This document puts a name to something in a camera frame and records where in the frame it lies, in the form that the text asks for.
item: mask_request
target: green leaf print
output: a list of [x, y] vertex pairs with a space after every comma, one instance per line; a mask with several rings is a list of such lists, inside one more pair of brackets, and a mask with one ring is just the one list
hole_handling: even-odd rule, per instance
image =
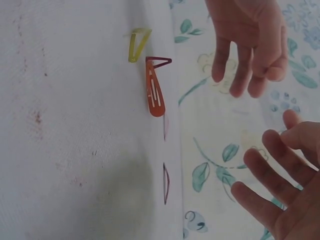
[[180, 26], [180, 31], [182, 34], [187, 33], [188, 31], [190, 31], [192, 29], [192, 23], [189, 19], [185, 19]]
[[190, 35], [199, 36], [204, 34], [204, 31], [200, 28], [194, 29], [192, 32], [189, 32]]
[[236, 178], [232, 176], [224, 167], [217, 167], [215, 174], [217, 178], [222, 182], [223, 188], [227, 196], [230, 198], [231, 201], [235, 201], [232, 197], [229, 191], [226, 189], [226, 185], [228, 185], [230, 188], [231, 186], [236, 182]]
[[226, 146], [222, 152], [222, 159], [226, 163], [230, 161], [238, 152], [239, 145], [229, 144]]
[[197, 166], [192, 172], [192, 187], [200, 193], [204, 183], [207, 181], [210, 174], [210, 166], [207, 162]]
[[307, 69], [314, 69], [317, 66], [316, 62], [309, 55], [303, 55], [301, 61]]
[[247, 167], [247, 165], [245, 165], [245, 164], [237, 167], [237, 169], [247, 169], [247, 168], [248, 168], [248, 167]]
[[282, 209], [282, 210], [285, 209], [285, 205], [283, 205], [283, 203], [280, 202], [278, 199], [273, 198], [273, 199], [271, 200], [271, 202], [272, 202], [274, 205], [276, 205], [277, 207], [279, 207], [280, 209]]
[[263, 236], [260, 238], [260, 240], [267, 240], [268, 238], [270, 238], [272, 235], [271, 235], [271, 232], [269, 232], [268, 229], [264, 229], [264, 233], [263, 233]]
[[287, 39], [288, 44], [288, 53], [291, 57], [294, 58], [294, 52], [298, 49], [298, 44], [291, 38]]
[[316, 81], [313, 80], [308, 75], [295, 70], [292, 71], [292, 74], [294, 78], [298, 81], [298, 83], [305, 86], [306, 88], [316, 89], [318, 87], [318, 84], [316, 83]]
[[219, 166], [216, 168], [217, 178], [224, 184], [229, 185], [230, 187], [236, 182], [236, 178], [232, 176], [225, 168]]
[[302, 66], [300, 63], [297, 63], [295, 61], [289, 60], [289, 65], [290, 67], [292, 67], [295, 70], [298, 70], [300, 72], [305, 72], [306, 69], [304, 68], [304, 66]]
[[184, 43], [185, 41], [187, 41], [189, 39], [189, 37], [187, 37], [187, 36], [176, 36], [175, 38], [174, 38], [174, 42], [176, 43], [176, 44], [180, 44], [180, 43]]
[[296, 186], [296, 188], [299, 189], [300, 191], [302, 191], [302, 190], [304, 189], [300, 184], [298, 184], [298, 185]]

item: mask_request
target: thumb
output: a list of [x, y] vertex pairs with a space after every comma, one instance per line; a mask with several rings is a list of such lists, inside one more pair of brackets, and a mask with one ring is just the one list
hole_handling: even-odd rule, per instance
[[255, 50], [252, 71], [259, 78], [281, 80], [286, 71], [286, 31], [281, 9], [276, 0], [235, 0], [239, 8], [259, 27], [259, 42]]
[[320, 123], [304, 121], [281, 135], [282, 142], [291, 149], [302, 150], [308, 161], [319, 168], [320, 166]]

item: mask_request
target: yellow flower print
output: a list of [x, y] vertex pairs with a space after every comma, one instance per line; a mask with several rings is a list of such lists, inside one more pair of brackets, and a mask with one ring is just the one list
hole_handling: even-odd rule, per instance
[[[199, 71], [203, 78], [211, 77], [212, 64], [214, 63], [215, 53], [201, 54], [197, 60]], [[212, 80], [212, 86], [222, 94], [229, 94], [229, 89], [235, 78], [238, 62], [234, 59], [229, 59], [226, 62], [224, 78], [220, 82]]]
[[261, 156], [268, 161], [270, 159], [269, 152], [266, 150], [265, 146], [261, 141], [261, 137], [248, 132], [247, 130], [243, 130], [241, 132], [241, 146], [243, 151], [247, 151], [248, 149], [256, 149], [259, 151]]

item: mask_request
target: hair clip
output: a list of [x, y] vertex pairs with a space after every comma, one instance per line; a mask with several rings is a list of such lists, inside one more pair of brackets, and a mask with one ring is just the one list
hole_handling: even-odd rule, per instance
[[[152, 32], [152, 29], [150, 28], [135, 28], [131, 33], [131, 39], [130, 39], [130, 45], [129, 45], [129, 62], [130, 63], [136, 63], [141, 55], [141, 52], [146, 45], [150, 34]], [[142, 40], [135, 51], [135, 45], [136, 45], [136, 36], [137, 34], [144, 34], [142, 37]]]
[[165, 165], [165, 163], [163, 163], [163, 201], [164, 201], [164, 205], [167, 204], [169, 189], [170, 189], [170, 177], [169, 177], [169, 173], [166, 168], [166, 165]]
[[[166, 62], [154, 65], [153, 60]], [[165, 57], [147, 56], [145, 58], [146, 96], [148, 100], [149, 111], [154, 117], [161, 117], [166, 112], [164, 97], [161, 92], [155, 69], [170, 64], [171, 62], [172, 59]]]

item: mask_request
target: palm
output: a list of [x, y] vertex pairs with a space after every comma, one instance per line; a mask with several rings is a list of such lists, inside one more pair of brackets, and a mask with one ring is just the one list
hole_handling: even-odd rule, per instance
[[258, 23], [250, 19], [233, 0], [210, 0], [208, 7], [217, 37], [248, 48], [258, 45]]
[[262, 142], [270, 155], [299, 183], [303, 190], [282, 178], [255, 149], [244, 155], [244, 163], [267, 190], [287, 209], [282, 210], [260, 197], [243, 183], [231, 192], [237, 201], [262, 223], [276, 240], [320, 239], [320, 172], [309, 167], [292, 149], [300, 149], [306, 159], [320, 168], [320, 123], [302, 122], [292, 110], [283, 115], [288, 131], [281, 136], [268, 130]]

